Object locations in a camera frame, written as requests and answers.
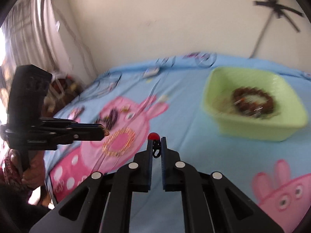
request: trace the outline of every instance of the green container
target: green container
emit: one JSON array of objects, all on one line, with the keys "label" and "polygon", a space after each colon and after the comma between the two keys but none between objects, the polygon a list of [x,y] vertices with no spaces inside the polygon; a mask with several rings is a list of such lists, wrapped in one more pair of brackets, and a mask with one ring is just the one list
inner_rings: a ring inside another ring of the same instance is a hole
[{"label": "green container", "polygon": [[[275,115],[261,119],[233,113],[232,93],[240,87],[268,92],[275,101]],[[218,123],[221,133],[250,139],[283,141],[308,123],[307,111],[291,86],[277,74],[256,69],[214,69],[204,89],[203,107]]]}]

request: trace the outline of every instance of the person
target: person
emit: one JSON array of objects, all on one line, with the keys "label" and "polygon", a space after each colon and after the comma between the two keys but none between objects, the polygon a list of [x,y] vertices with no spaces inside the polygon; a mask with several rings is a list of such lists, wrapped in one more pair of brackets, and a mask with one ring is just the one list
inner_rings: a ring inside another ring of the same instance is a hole
[{"label": "person", "polygon": [[0,233],[28,233],[50,211],[44,206],[28,204],[30,189],[45,184],[44,151],[38,151],[30,168],[18,171],[18,153],[9,149],[0,166]]},{"label": "person", "polygon": [[[44,151],[38,151],[37,154],[34,156],[34,158],[30,161],[30,168],[28,168],[26,171],[23,172],[21,176],[21,183],[24,186],[27,186],[28,188],[34,190],[38,188],[39,186],[45,185],[45,165],[44,165],[43,156],[44,156]],[[10,164],[11,162],[15,166],[15,168],[18,169],[19,168],[18,157],[19,155],[16,150],[9,149],[6,155],[7,164]]]}]

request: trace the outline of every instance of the red ball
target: red ball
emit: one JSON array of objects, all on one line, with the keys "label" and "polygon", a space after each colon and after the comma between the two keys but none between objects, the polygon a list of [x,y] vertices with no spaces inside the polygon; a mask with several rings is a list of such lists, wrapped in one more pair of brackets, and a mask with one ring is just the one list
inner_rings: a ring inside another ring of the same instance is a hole
[{"label": "red ball", "polygon": [[158,133],[155,133],[155,132],[151,132],[149,135],[148,135],[148,140],[161,140],[160,136]]}]

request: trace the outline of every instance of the bracelet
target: bracelet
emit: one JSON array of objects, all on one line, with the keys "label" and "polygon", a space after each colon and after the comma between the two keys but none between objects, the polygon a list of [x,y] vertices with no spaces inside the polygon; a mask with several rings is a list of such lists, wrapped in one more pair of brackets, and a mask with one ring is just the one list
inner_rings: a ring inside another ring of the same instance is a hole
[{"label": "bracelet", "polygon": [[[252,99],[247,99],[248,95],[257,95],[265,98],[266,101],[258,103]],[[273,98],[261,89],[257,88],[238,88],[233,92],[233,101],[237,109],[249,116],[259,117],[261,114],[271,114],[274,109]]]}]

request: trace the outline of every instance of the peppa pig print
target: peppa pig print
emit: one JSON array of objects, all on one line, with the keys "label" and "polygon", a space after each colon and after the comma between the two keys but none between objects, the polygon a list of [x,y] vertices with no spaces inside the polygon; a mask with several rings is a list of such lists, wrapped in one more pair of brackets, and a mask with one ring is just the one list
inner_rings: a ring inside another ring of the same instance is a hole
[{"label": "peppa pig print", "polygon": [[290,177],[290,166],[281,159],[274,167],[273,189],[270,176],[258,173],[252,182],[252,188],[258,206],[277,222],[285,233],[291,233],[298,226],[311,205],[311,174],[296,179]]},{"label": "peppa pig print", "polygon": [[54,196],[61,201],[94,171],[107,173],[118,169],[141,148],[147,139],[150,119],[168,109],[156,96],[137,104],[125,97],[117,97],[104,106],[99,116],[104,120],[111,110],[118,112],[110,135],[101,141],[83,141],[64,157],[50,172]]}]

